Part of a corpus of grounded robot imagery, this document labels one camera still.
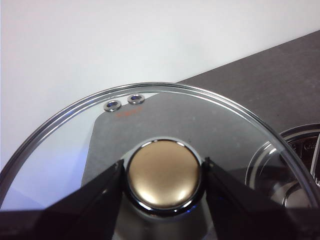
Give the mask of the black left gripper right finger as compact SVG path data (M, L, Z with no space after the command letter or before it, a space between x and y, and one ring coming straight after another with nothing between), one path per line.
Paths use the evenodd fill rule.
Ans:
M286 208L240 183L206 157L206 202L220 240L318 240L320 210Z

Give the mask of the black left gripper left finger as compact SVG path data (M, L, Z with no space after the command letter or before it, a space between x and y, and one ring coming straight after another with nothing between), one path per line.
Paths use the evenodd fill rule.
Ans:
M123 195L124 161L53 205L2 211L2 240L110 240Z

